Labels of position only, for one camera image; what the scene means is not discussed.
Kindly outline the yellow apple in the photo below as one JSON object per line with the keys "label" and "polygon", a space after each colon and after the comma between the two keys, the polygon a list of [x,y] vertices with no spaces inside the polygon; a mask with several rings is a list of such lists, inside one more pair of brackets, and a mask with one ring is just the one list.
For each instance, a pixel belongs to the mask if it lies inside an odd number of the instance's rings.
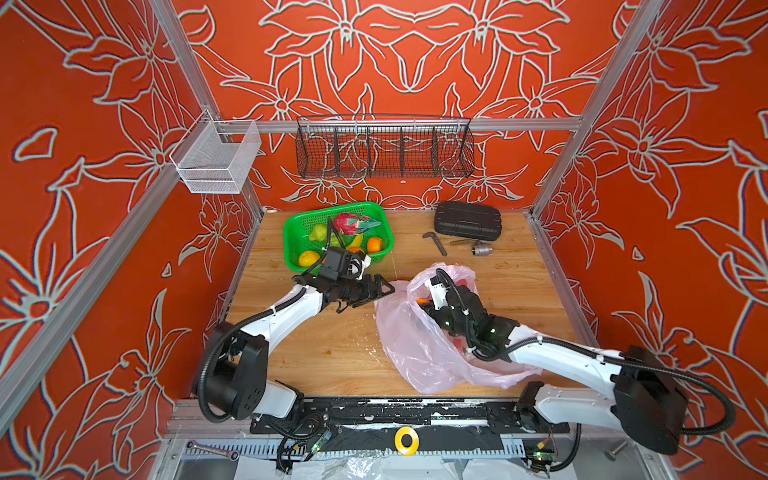
{"label": "yellow apple", "polygon": [[299,255],[298,265],[303,269],[309,268],[314,265],[320,259],[320,257],[321,255],[316,251],[304,251]]}

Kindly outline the black tool case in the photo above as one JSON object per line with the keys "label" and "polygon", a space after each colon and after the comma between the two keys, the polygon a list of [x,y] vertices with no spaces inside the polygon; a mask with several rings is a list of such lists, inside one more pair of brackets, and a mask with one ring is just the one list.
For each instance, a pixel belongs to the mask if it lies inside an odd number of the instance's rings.
{"label": "black tool case", "polygon": [[444,235],[495,241],[502,233],[502,217],[494,207],[445,201],[436,207],[434,230]]}

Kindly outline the pink plastic bag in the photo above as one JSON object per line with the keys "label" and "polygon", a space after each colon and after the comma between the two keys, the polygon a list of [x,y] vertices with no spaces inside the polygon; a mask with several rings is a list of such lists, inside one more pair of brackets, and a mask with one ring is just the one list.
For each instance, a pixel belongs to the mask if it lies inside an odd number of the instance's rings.
{"label": "pink plastic bag", "polygon": [[441,329],[417,304],[430,294],[428,279],[443,269],[459,286],[475,293],[476,273],[467,266],[435,263],[411,280],[393,281],[394,292],[374,302],[383,351],[406,382],[421,394],[443,393],[461,384],[509,389],[540,368],[496,360],[482,362],[466,353],[464,340]]}

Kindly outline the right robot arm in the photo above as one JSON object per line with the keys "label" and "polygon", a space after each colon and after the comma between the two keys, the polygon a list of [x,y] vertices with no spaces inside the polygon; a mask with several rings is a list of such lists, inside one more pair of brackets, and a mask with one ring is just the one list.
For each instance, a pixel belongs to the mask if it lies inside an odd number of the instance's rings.
{"label": "right robot arm", "polygon": [[[621,431],[649,450],[674,455],[682,437],[723,433],[735,423],[735,406],[722,390],[665,366],[645,348],[605,350],[544,335],[489,313],[477,294],[457,285],[442,268],[425,285],[429,298],[423,311],[449,335],[463,338],[475,359],[529,365],[579,384],[574,393],[542,382],[527,385],[516,404],[518,418],[527,429],[535,430],[542,422],[587,424]],[[723,407],[722,418],[704,426],[686,426],[686,385],[717,399]]]}

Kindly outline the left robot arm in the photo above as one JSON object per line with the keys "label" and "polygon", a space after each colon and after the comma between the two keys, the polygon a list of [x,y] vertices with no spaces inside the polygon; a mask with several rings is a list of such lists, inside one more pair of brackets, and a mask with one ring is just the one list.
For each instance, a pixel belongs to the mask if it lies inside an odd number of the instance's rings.
{"label": "left robot arm", "polygon": [[293,277],[289,293],[266,310],[214,330],[195,380],[198,407],[208,421],[222,423],[257,416],[291,420],[301,393],[268,379],[276,347],[305,321],[335,304],[339,313],[385,298],[395,288],[381,275],[367,272],[362,252],[345,248],[331,219],[320,257]]}

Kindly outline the yellow banana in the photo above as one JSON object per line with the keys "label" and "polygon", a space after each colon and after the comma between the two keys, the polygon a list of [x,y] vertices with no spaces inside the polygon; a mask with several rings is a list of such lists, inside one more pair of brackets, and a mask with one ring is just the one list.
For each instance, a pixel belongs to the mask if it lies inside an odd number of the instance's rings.
{"label": "yellow banana", "polygon": [[352,241],[347,245],[347,249],[360,248],[364,240],[363,235],[356,235]]}

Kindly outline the green plastic basket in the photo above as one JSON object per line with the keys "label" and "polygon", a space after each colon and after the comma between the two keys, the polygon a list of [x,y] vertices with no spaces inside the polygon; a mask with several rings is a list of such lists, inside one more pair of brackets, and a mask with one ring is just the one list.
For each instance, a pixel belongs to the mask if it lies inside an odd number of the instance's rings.
{"label": "green plastic basket", "polygon": [[[388,255],[395,244],[394,235],[387,216],[382,207],[372,202],[358,202],[319,210],[307,211],[290,217],[283,225],[284,261],[294,272],[301,272],[299,257],[305,251],[323,252],[326,243],[313,241],[310,234],[316,225],[326,225],[328,218],[335,219],[339,214],[353,214],[357,217],[370,217],[380,222],[378,226],[364,233],[361,248],[371,257],[373,263],[380,262]],[[370,238],[378,237],[382,240],[381,249],[378,252],[370,252],[367,249]]]}

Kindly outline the black hex key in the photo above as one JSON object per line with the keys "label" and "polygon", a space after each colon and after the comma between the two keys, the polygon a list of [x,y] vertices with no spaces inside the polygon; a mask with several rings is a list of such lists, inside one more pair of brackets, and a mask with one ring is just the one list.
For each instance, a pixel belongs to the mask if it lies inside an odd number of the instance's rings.
{"label": "black hex key", "polygon": [[447,257],[448,256],[446,248],[444,247],[444,245],[442,244],[440,238],[438,237],[438,235],[434,231],[429,231],[429,232],[424,233],[422,235],[422,238],[423,239],[430,239],[434,243],[434,245],[438,249],[439,253],[443,257]]}

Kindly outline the metal drill chuck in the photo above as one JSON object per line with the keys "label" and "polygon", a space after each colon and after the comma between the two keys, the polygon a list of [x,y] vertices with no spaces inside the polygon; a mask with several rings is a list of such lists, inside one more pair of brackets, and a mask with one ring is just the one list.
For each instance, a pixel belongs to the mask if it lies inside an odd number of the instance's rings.
{"label": "metal drill chuck", "polygon": [[469,246],[472,255],[478,257],[489,256],[494,251],[490,243],[475,239],[454,240],[450,244],[452,246]]}

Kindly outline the silver wrench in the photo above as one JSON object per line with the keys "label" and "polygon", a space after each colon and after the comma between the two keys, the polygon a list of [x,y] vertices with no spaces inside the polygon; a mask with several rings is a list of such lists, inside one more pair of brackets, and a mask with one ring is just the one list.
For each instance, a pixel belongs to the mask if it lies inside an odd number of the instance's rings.
{"label": "silver wrench", "polygon": [[186,443],[186,448],[196,450],[216,456],[224,457],[232,462],[237,462],[240,458],[240,453],[236,450],[228,450],[224,448],[214,447],[210,445],[200,444],[194,440],[189,440]]}

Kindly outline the red dragon fruit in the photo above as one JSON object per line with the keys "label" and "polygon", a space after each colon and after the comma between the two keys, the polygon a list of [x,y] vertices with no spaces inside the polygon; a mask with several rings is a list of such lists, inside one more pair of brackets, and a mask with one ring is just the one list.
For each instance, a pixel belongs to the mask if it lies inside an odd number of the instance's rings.
{"label": "red dragon fruit", "polygon": [[381,225],[381,222],[369,216],[340,213],[334,218],[333,225],[343,235],[357,236],[377,228]]}

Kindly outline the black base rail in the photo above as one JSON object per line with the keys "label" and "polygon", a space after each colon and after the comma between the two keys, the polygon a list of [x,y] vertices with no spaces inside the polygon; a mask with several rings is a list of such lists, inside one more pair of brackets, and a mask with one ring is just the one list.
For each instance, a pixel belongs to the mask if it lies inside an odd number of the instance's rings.
{"label": "black base rail", "polygon": [[516,410],[516,400],[504,397],[309,396],[281,424],[291,426],[312,413],[319,414],[331,428],[482,427],[495,434],[543,436],[571,432],[566,423],[524,420]]}

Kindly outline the white mesh wall basket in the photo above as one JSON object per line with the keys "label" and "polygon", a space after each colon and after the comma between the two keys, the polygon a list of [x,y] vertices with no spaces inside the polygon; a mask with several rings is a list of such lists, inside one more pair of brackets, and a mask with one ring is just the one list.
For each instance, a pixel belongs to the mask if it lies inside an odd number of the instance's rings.
{"label": "white mesh wall basket", "polygon": [[247,122],[239,141],[226,140],[219,122],[201,118],[170,155],[180,179],[193,194],[239,194],[261,149],[260,132]]}

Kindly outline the yellow tape roll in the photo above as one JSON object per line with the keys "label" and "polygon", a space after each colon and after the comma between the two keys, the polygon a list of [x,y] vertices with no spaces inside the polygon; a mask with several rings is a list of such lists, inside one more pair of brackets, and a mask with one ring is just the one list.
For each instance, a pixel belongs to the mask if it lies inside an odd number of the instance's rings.
{"label": "yellow tape roll", "polygon": [[394,446],[396,451],[406,457],[415,455],[418,452],[420,439],[416,430],[410,426],[400,427],[394,436]]}

